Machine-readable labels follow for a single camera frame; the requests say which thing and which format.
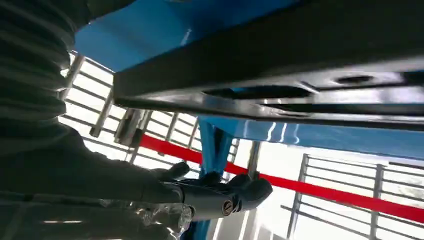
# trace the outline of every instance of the dark sleeve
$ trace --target dark sleeve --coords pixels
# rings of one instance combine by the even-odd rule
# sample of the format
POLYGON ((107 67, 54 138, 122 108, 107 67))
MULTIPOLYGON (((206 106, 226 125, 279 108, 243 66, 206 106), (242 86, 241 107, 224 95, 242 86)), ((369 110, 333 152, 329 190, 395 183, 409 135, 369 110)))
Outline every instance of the dark sleeve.
POLYGON ((0 1, 0 156, 43 148, 70 134, 58 93, 68 83, 75 32, 89 22, 87 0, 0 1))

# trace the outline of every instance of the metal bar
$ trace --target metal bar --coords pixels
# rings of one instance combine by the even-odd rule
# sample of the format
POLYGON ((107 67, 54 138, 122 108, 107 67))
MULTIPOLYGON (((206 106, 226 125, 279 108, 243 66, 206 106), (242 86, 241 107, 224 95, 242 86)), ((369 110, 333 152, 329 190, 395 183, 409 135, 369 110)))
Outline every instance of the metal bar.
POLYGON ((178 121, 180 121, 180 122, 182 122, 183 124, 186 124, 186 125, 189 125, 190 127, 193 127, 194 126, 194 124, 192 124, 192 123, 190 123, 190 122, 188 122, 188 121, 186 121, 186 120, 184 120, 184 119, 178 119, 178 121))
POLYGON ((171 140, 172 133, 174 132, 174 129, 175 129, 175 124, 178 121, 178 115, 179 113, 175 112, 172 116, 171 123, 169 124, 168 132, 166 133, 166 137, 165 137, 165 141, 167 142, 171 140))
POLYGON ((100 99, 100 100, 106 101, 106 97, 104 97, 104 96, 100 96, 99 94, 96 94, 96 93, 94 93, 94 92, 92 92, 92 91, 89 91, 89 90, 87 90, 87 89, 85 89, 85 88, 82 88, 82 87, 80 87, 80 86, 73 85, 73 86, 72 86, 72 88, 73 88, 73 89, 76 89, 76 90, 78 90, 78 91, 81 91, 81 92, 83 92, 83 93, 85 93, 85 94, 88 94, 88 95, 90 95, 90 96, 92 96, 92 97, 95 97, 95 98, 97 98, 97 99, 100 99))
MULTIPOLYGON (((375 171, 375 181, 374 181, 374 193, 373 197, 375 199, 381 198, 381 192, 383 189, 383 178, 384 178, 384 166, 377 164, 377 169, 375 171)), ((379 212, 371 212, 371 228, 369 230, 369 240, 377 239, 377 226, 379 220, 379 212)))
POLYGON ((102 142, 102 141, 97 141, 97 140, 94 140, 92 138, 88 138, 86 136, 81 136, 81 137, 82 137, 83 140, 92 142, 94 144, 102 145, 102 146, 105 146, 105 147, 108 147, 108 148, 111 148, 111 149, 115 149, 115 150, 119 150, 119 151, 123 151, 123 152, 126 152, 127 151, 123 147, 118 147, 118 146, 111 145, 111 144, 108 144, 108 143, 105 143, 105 142, 102 142))
POLYGON ((174 144, 181 145, 181 146, 183 146, 183 147, 187 147, 187 144, 182 143, 182 142, 177 141, 177 140, 174 140, 174 139, 171 139, 169 142, 170 142, 170 143, 174 143, 174 144))
POLYGON ((366 190, 370 190, 370 191, 373 191, 374 190, 374 188, 371 188, 371 187, 356 185, 356 184, 353 184, 353 183, 348 183, 348 182, 344 182, 344 181, 338 181, 338 180, 329 179, 329 178, 325 178, 325 177, 321 177, 321 176, 315 176, 315 175, 310 175, 310 174, 306 174, 306 176, 307 177, 311 177, 311 178, 315 178, 315 179, 321 179, 321 180, 333 182, 333 183, 338 183, 338 184, 343 184, 343 185, 347 185, 347 186, 352 186, 352 187, 356 187, 356 188, 360 188, 360 189, 366 189, 366 190))
POLYGON ((239 150, 239 145, 240 145, 240 139, 237 138, 236 142, 235 142, 235 151, 234 151, 234 156, 232 157, 231 162, 234 163, 236 161, 236 156, 237 156, 237 151, 239 150))
MULTIPOLYGON (((281 207, 282 209, 285 209, 285 210, 289 210, 289 211, 291 211, 291 210, 292 210, 290 207, 287 207, 287 206, 284 206, 284 205, 281 205, 280 207, 281 207)), ((317 216, 314 216, 314 215, 308 214, 308 213, 306 213, 306 212, 303 212, 303 211, 297 210, 297 211, 296 211, 296 213, 297 213, 297 214, 299 214, 299 215, 303 215, 303 216, 305 216, 305 217, 308 217, 308 218, 310 218, 310 219, 313 219, 313 220, 316 220, 316 221, 319 221, 319 222, 322 222, 322 223, 325 223, 325 224, 328 224, 328 225, 331 225, 331 226, 334 226, 334 227, 337 227, 337 228, 343 229, 343 230, 345 230, 345 231, 348 231, 348 232, 351 232, 351 233, 354 233, 354 234, 360 235, 360 236, 362 236, 362 237, 364 237, 364 238, 368 238, 368 234, 365 234, 365 233, 362 233, 362 232, 360 232, 360 231, 356 231, 356 230, 353 230, 353 229, 347 228, 347 227, 345 227, 345 226, 342 226, 342 225, 339 225, 339 224, 336 224, 336 223, 333 223, 333 222, 330 222, 330 221, 324 220, 324 219, 322 219, 322 218, 320 218, 320 217, 317 217, 317 216)))
POLYGON ((61 100, 65 100, 67 98, 68 93, 72 88, 72 84, 74 83, 75 79, 77 78, 78 73, 80 72, 80 69, 83 66, 85 59, 86 59, 85 56, 83 56, 81 54, 77 54, 75 59, 73 60, 73 63, 70 66, 69 71, 67 72, 66 77, 65 77, 67 87, 59 93, 59 98, 61 100))
POLYGON ((182 135, 184 135, 186 137, 190 137, 190 134, 189 133, 184 132, 184 131, 181 131, 180 129, 174 128, 173 131, 176 132, 176 133, 182 134, 182 135))
MULTIPOLYGON (((65 115, 62 115, 61 117, 64 118, 64 119, 68 119, 68 120, 74 121, 76 123, 85 125, 85 126, 89 126, 89 127, 93 127, 94 126, 94 124, 92 124, 92 123, 89 123, 87 121, 84 121, 84 120, 81 120, 81 119, 78 119, 76 117, 69 116, 69 115, 66 115, 66 114, 65 115)), ((115 134, 115 131, 110 130, 110 129, 107 129, 107 128, 102 128, 101 130, 102 131, 105 131, 107 133, 110 133, 110 134, 115 134)))
POLYGON ((94 82, 99 83, 99 84, 101 84, 101 85, 103 85, 103 86, 105 86, 105 87, 108 87, 108 88, 110 88, 110 89, 112 88, 112 85, 110 85, 109 83, 104 82, 104 81, 102 81, 102 80, 98 79, 97 77, 94 77, 94 76, 92 76, 92 75, 90 75, 90 74, 86 73, 86 72, 85 72, 85 71, 83 71, 83 70, 80 70, 80 71, 79 71, 79 74, 81 74, 82 76, 84 76, 84 77, 86 77, 86 78, 88 78, 88 79, 90 79, 90 80, 93 80, 94 82))
POLYGON ((338 174, 351 175, 351 176, 360 177, 360 178, 364 178, 364 179, 371 179, 371 180, 374 180, 375 179, 372 176, 365 176, 365 175, 361 175, 361 174, 357 174, 357 173, 351 173, 351 172, 346 172, 346 171, 339 171, 339 170, 329 169, 329 168, 320 167, 320 166, 308 165, 308 167, 314 168, 314 169, 319 169, 319 170, 325 170, 325 171, 329 171, 329 172, 333 172, 333 173, 338 173, 338 174))
POLYGON ((418 238, 418 237, 410 236, 410 235, 407 235, 407 234, 405 234, 405 233, 398 232, 398 231, 395 231, 395 230, 392 230, 392 229, 390 229, 390 228, 386 228, 386 227, 383 227, 383 226, 378 226, 378 228, 379 228, 379 229, 386 230, 386 231, 391 232, 391 233, 394 233, 394 234, 401 235, 401 236, 406 237, 406 238, 409 238, 409 239, 413 239, 413 240, 423 240, 422 238, 418 238))
POLYGON ((193 140, 195 139, 196 132, 199 128, 199 118, 196 118, 196 121, 194 122, 193 130, 190 134, 190 139, 188 140, 188 149, 192 149, 193 140))
MULTIPOLYGON (((300 165, 300 170, 299 170, 299 177, 297 179, 299 182, 305 182, 308 165, 309 165, 309 157, 307 154, 303 154, 302 163, 300 165)), ((298 211, 301 208, 301 201, 302 201, 302 194, 300 192, 296 192, 294 194, 293 207, 291 208, 290 221, 288 222, 287 239, 293 238, 295 234, 296 225, 298 223, 298 217, 299 217, 298 211)))
POLYGON ((155 123, 155 124, 159 124, 159 125, 161 125, 161 126, 163 126, 163 127, 165 127, 165 128, 168 128, 169 127, 169 125, 166 125, 165 123, 163 123, 163 122, 161 122, 161 121, 159 121, 159 120, 156 120, 156 119, 154 119, 154 118, 152 118, 150 121, 152 121, 153 123, 155 123))
POLYGON ((401 218, 396 218, 396 217, 393 217, 393 216, 390 216, 390 215, 387 215, 387 214, 383 214, 381 212, 379 212, 378 215, 380 217, 383 217, 383 218, 387 218, 387 219, 390 219, 390 220, 398 221, 398 222, 403 223, 403 224, 409 224, 409 225, 412 225, 414 227, 424 229, 424 224, 419 224, 419 223, 407 221, 407 220, 404 220, 404 219, 401 219, 401 218))
POLYGON ((160 133, 157 133, 157 132, 154 132, 154 131, 151 131, 151 130, 148 130, 148 129, 146 130, 146 133, 147 134, 154 135, 154 136, 159 137, 161 139, 165 139, 165 136, 164 135, 162 135, 160 133))
POLYGON ((198 148, 195 148, 195 147, 192 147, 191 149, 194 150, 194 151, 197 151, 197 152, 201 152, 202 151, 202 150, 200 150, 198 148))
POLYGON ((424 199, 423 198, 418 198, 418 197, 414 197, 414 196, 408 196, 408 195, 404 195, 404 194, 394 193, 394 192, 391 192, 391 191, 384 191, 384 190, 382 190, 381 193, 382 194, 393 195, 393 196, 396 196, 396 197, 411 199, 411 200, 415 200, 415 201, 418 201, 418 202, 424 202, 424 199))
POLYGON ((95 66, 95 67, 97 67, 97 68, 99 68, 99 69, 101 69, 101 70, 103 70, 103 71, 105 71, 105 72, 107 72, 107 73, 109 73, 109 74, 114 74, 115 72, 114 71, 112 71, 112 70, 110 70, 109 68, 107 68, 107 67, 105 67, 105 66, 103 66, 103 65, 101 65, 100 63, 98 63, 98 62, 95 62, 95 61, 93 61, 93 60, 91 60, 90 58, 87 58, 86 59, 86 61, 89 63, 89 64, 91 64, 91 65, 93 65, 93 66, 95 66))
POLYGON ((390 180, 390 179, 383 179, 383 181, 387 182, 387 183, 391 183, 391 184, 399 184, 399 185, 404 185, 404 186, 408 186, 408 187, 412 187, 412 188, 424 189, 424 186, 422 186, 422 185, 417 185, 417 184, 408 183, 408 182, 401 182, 401 181, 395 181, 395 180, 390 180))
POLYGON ((348 208, 351 208, 351 209, 355 209, 355 210, 358 210, 358 211, 361 211, 361 212, 364 212, 364 213, 367 213, 367 214, 371 214, 371 211, 368 210, 368 209, 365 209, 365 208, 360 208, 360 207, 353 206, 353 205, 347 205, 347 204, 344 204, 344 203, 340 203, 340 202, 337 202, 337 201, 334 201, 334 200, 328 200, 328 199, 318 197, 318 196, 313 196, 313 195, 308 195, 308 194, 305 194, 305 195, 307 195, 309 197, 316 198, 316 199, 324 200, 324 201, 327 201, 327 202, 330 202, 330 203, 342 205, 342 206, 345 206, 345 207, 348 207, 348 208))
POLYGON ((172 117, 173 115, 172 115, 172 113, 169 113, 169 112, 167 112, 167 111, 160 111, 161 113, 163 113, 163 114, 165 114, 165 115, 168 115, 168 116, 170 116, 170 117, 172 117))
MULTIPOLYGON (((97 110, 97 109, 94 109, 94 108, 92 108, 92 107, 90 107, 90 106, 84 105, 84 104, 82 104, 82 103, 79 103, 79 102, 77 102, 77 101, 74 101, 74 100, 71 100, 71 99, 66 99, 66 100, 65 100, 65 102, 70 103, 70 104, 72 104, 72 105, 75 105, 75 106, 77 106, 77 107, 80 107, 80 108, 86 109, 86 110, 91 111, 91 112, 93 112, 93 113, 101 114, 101 111, 99 111, 99 110, 97 110)), ((119 118, 118 118, 118 117, 116 117, 116 116, 108 116, 108 117, 109 117, 110 119, 113 119, 113 120, 118 121, 118 122, 121 120, 121 119, 119 119, 119 118)))
POLYGON ((250 157, 247 162, 247 174, 252 178, 257 178, 258 158, 261 151, 261 142, 253 141, 250 149, 250 157))
POLYGON ((108 117, 114 118, 117 121, 121 121, 121 119, 109 116, 109 112, 111 111, 112 105, 114 104, 113 91, 110 89, 109 95, 104 101, 103 108, 101 109, 97 121, 95 122, 94 127, 90 129, 90 135, 98 138, 100 136, 100 132, 102 131, 102 127, 105 124, 105 121, 108 117))
MULTIPOLYGON (((158 161, 158 162, 163 163, 163 164, 173 165, 172 162, 165 161, 165 160, 162 160, 162 159, 159 159, 159 158, 155 158, 155 157, 152 157, 152 156, 144 155, 144 154, 141 154, 141 153, 137 153, 137 154, 135 154, 135 156, 139 156, 139 157, 142 157, 142 158, 150 159, 150 160, 153 160, 153 161, 158 161)), ((199 170, 196 170, 196 169, 193 169, 193 168, 190 168, 190 171, 191 172, 195 172, 197 174, 200 174, 200 171, 199 170)))
POLYGON ((411 176, 416 176, 416 177, 424 178, 424 174, 419 174, 419 173, 413 173, 413 172, 407 172, 407 171, 399 171, 399 170, 393 170, 393 169, 385 169, 385 171, 392 172, 392 173, 398 173, 398 174, 406 174, 406 175, 411 175, 411 176))
POLYGON ((340 159, 339 157, 329 157, 329 156, 322 156, 319 154, 319 152, 317 153, 308 153, 308 156, 310 159, 316 159, 316 160, 329 160, 329 161, 344 161, 344 162, 350 162, 352 164, 357 164, 360 165, 361 167, 371 167, 371 168, 376 168, 377 163, 368 163, 368 162, 363 162, 360 160, 353 160, 353 159, 340 159))
POLYGON ((319 160, 319 161, 324 161, 324 162, 329 162, 329 163, 344 164, 344 165, 361 167, 361 168, 366 168, 366 169, 376 169, 376 167, 372 167, 372 166, 365 166, 365 165, 347 163, 347 162, 342 162, 342 161, 334 161, 334 160, 323 159, 323 158, 318 158, 318 157, 313 157, 313 156, 309 156, 309 159, 319 160))
POLYGON ((351 216, 346 216, 346 215, 343 215, 343 214, 337 213, 337 212, 335 212, 335 211, 330 211, 330 210, 327 210, 327 209, 325 209, 325 208, 322 208, 322 207, 319 207, 319 206, 315 206, 315 205, 309 204, 309 203, 304 202, 304 201, 301 201, 300 203, 301 203, 301 204, 303 204, 304 206, 308 206, 308 207, 311 207, 311 208, 314 208, 314 209, 322 210, 322 211, 324 211, 324 212, 331 213, 331 214, 334 214, 334 215, 337 215, 337 216, 340 216, 340 217, 344 217, 344 218, 347 218, 347 219, 350 219, 350 220, 356 221, 356 222, 361 223, 361 224, 370 225, 370 223, 369 223, 369 222, 365 222, 365 221, 362 221, 362 220, 356 219, 356 218, 351 217, 351 216))
POLYGON ((424 170, 424 166, 417 166, 417 165, 411 165, 411 164, 393 162, 393 161, 389 162, 388 164, 394 165, 394 166, 399 166, 399 167, 404 167, 404 168, 424 170))

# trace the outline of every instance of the red stripe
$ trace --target red stripe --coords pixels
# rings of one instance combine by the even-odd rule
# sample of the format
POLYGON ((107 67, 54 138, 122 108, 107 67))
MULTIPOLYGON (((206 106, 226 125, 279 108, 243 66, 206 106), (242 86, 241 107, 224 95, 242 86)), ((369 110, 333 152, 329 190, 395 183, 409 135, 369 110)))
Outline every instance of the red stripe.
MULTIPOLYGON (((171 155, 197 164, 202 163, 202 154, 170 142, 144 135, 140 146, 166 155, 171 155)), ((228 162, 225 171, 231 174, 246 174, 247 169, 228 162)), ((381 212, 419 223, 424 223, 424 209, 402 205, 378 198, 362 196, 350 192, 340 191, 323 186, 317 186, 305 182, 294 181, 282 177, 260 174, 261 178, 268 180, 273 186, 294 190, 296 192, 312 195, 342 204, 353 205, 372 211, 381 212)))

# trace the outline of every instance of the metal railing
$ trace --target metal railing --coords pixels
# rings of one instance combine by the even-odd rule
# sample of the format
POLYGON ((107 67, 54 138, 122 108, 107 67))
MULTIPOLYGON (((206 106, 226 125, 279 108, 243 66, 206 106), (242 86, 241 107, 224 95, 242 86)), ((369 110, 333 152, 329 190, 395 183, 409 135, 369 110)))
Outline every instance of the metal railing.
MULTIPOLYGON (((399 170, 389 163, 369 164, 366 159, 364 162, 352 162, 304 154, 298 180, 424 208, 424 169, 414 166, 403 168, 399 170), (398 186, 399 190, 396 191, 393 185, 398 186)), ((395 240, 400 237, 422 240, 424 237, 424 224, 298 192, 295 193, 292 207, 282 205, 281 208, 291 212, 288 239, 296 235, 299 216, 370 240, 395 240)))
MULTIPOLYGON (((132 163, 143 165, 143 159, 153 160, 158 163, 171 166, 176 162, 170 156, 160 156, 152 154, 145 148, 131 147, 127 144, 120 144, 114 140, 117 126, 122 121, 127 109, 117 107, 113 103, 113 93, 111 79, 113 72, 96 63, 95 61, 72 52, 74 61, 70 70, 66 73, 69 81, 67 91, 61 93, 67 104, 69 111, 60 117, 61 122, 69 124, 76 128, 82 135, 83 140, 90 146, 102 146, 108 157, 116 154, 108 154, 108 151, 114 151, 119 154, 120 160, 127 160, 132 163), (102 91, 92 89, 87 85, 96 84, 102 87, 102 91)), ((150 111, 149 117, 144 120, 142 128, 143 133, 177 144, 194 151, 200 152, 202 146, 200 143, 199 124, 196 117, 184 113, 174 114, 173 112, 150 111), (168 122, 163 116, 174 119, 173 123, 168 122), (154 125, 162 126, 165 131, 158 131, 154 125)), ((238 141, 233 144, 233 152, 229 157, 235 159, 238 149, 238 141)), ((193 173, 199 173, 199 168, 195 164, 190 164, 193 173)))

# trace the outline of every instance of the black glove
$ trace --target black glove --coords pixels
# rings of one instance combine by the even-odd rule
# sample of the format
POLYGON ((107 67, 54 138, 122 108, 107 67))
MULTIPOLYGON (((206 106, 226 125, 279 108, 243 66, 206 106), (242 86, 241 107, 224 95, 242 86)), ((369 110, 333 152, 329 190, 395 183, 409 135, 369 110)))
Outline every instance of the black glove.
POLYGON ((273 191, 265 179, 252 180, 245 174, 235 176, 228 183, 221 183, 221 176, 217 172, 210 172, 200 179, 174 180, 189 170, 186 163, 180 162, 169 170, 154 169, 152 173, 177 192, 182 203, 192 208, 193 220, 222 218, 231 213, 255 209, 273 191))

